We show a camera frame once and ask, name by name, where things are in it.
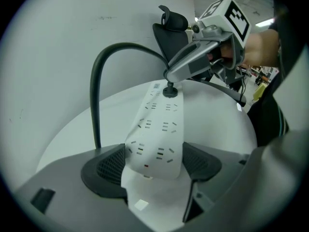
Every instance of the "black chair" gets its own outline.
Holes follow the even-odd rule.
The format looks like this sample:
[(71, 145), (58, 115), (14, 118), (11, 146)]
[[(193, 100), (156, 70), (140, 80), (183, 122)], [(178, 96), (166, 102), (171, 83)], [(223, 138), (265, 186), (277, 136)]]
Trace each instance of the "black chair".
[[(170, 62), (170, 60), (178, 53), (184, 46), (186, 46), (188, 42), (188, 36), (185, 32), (188, 22), (184, 16), (170, 12), (169, 9), (165, 6), (160, 6), (165, 13), (162, 15), (161, 24), (154, 23), (153, 24), (153, 31), (154, 37), (160, 47), (160, 50), (164, 56), (164, 58)], [(192, 78), (195, 81), (202, 82), (209, 86), (215, 87), (220, 91), (224, 92), (225, 94), (229, 95), (235, 101), (237, 101), (242, 107), (246, 104), (246, 97), (242, 96), (240, 101), (240, 94), (235, 92), (229, 88), (210, 83), (210, 79), (212, 78), (212, 73), (206, 71), (199, 75), (193, 76)]]

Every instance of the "white power strip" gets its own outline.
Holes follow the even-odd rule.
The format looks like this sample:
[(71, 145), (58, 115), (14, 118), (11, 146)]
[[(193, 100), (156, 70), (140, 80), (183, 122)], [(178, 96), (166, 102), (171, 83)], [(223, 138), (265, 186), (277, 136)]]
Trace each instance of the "white power strip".
[(175, 179), (183, 158), (183, 90), (177, 83), (177, 97), (166, 98), (166, 87), (166, 80), (150, 84), (126, 138), (126, 164), (142, 175)]

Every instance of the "person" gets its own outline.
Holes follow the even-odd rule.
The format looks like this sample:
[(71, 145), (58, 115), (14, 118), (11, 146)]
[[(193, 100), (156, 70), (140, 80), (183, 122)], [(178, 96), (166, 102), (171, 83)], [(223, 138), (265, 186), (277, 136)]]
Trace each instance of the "person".
[[(272, 139), (288, 131), (288, 125), (273, 98), (273, 93), (296, 62), (300, 52), (300, 48), (298, 47), (300, 44), (294, 41), (295, 37), (291, 36), (291, 32), (294, 32), (295, 29), (291, 24), (289, 13), (282, 9), (282, 7), (280, 8), (280, 12), (281, 16), (276, 18), (275, 22), (267, 30), (250, 34), (245, 44), (243, 64), (279, 67), (281, 73), (272, 80), (265, 89), (262, 97), (253, 104), (248, 112), (248, 116), (255, 130), (258, 146), (266, 146)], [(280, 38), (278, 22), (281, 25)], [(292, 44), (295, 47), (290, 49), (289, 45)], [(221, 46), (221, 56), (223, 58), (232, 58), (230, 44), (223, 44)]]
[(255, 79), (255, 83), (256, 83), (256, 84), (259, 84), (259, 83), (262, 81), (262, 77), (268, 75), (269, 70), (270, 70), (270, 67), (265, 67), (265, 66), (263, 66), (263, 67), (261, 68), (261, 71), (260, 71), (258, 77)]

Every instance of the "round white table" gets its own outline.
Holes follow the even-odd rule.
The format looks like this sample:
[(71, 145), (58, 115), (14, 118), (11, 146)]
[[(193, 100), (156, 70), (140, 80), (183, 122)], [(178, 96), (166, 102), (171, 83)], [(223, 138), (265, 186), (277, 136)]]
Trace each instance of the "round white table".
[[(129, 88), (100, 102), (102, 147), (125, 142), (150, 84)], [(185, 142), (245, 154), (257, 147), (250, 119), (231, 97), (195, 81), (184, 80), (182, 85)], [(52, 140), (37, 171), (55, 160), (94, 148), (88, 108)], [(154, 231), (165, 232), (183, 225), (190, 182), (183, 166), (175, 180), (146, 179), (125, 167), (121, 185), (127, 190), (129, 209)]]

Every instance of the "black power cable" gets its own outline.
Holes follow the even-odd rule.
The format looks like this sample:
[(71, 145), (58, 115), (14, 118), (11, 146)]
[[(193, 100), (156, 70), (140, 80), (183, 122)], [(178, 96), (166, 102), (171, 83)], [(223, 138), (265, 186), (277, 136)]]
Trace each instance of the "black power cable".
[(160, 54), (155, 51), (134, 43), (116, 43), (103, 49), (97, 56), (91, 72), (90, 78), (90, 110), (92, 119), (93, 136), (95, 140), (96, 149), (101, 148), (101, 136), (100, 136), (100, 114), (99, 114), (99, 94), (100, 94), (100, 82), (102, 76), (103, 66), (106, 60), (115, 52), (134, 49), (142, 52), (149, 53), (159, 59), (161, 59), (166, 69), (169, 69), (169, 64)]
[(239, 102), (241, 102), (242, 91), (243, 91), (243, 81), (241, 80), (241, 92), (240, 92), (240, 99), (239, 99)]
[(245, 83), (245, 81), (244, 81), (243, 79), (242, 79), (241, 81), (242, 81), (242, 84), (245, 85), (245, 89), (244, 89), (244, 91), (242, 92), (243, 86), (242, 86), (242, 84), (241, 84), (240, 101), (241, 101), (241, 98), (242, 98), (243, 94), (246, 92), (246, 83)]

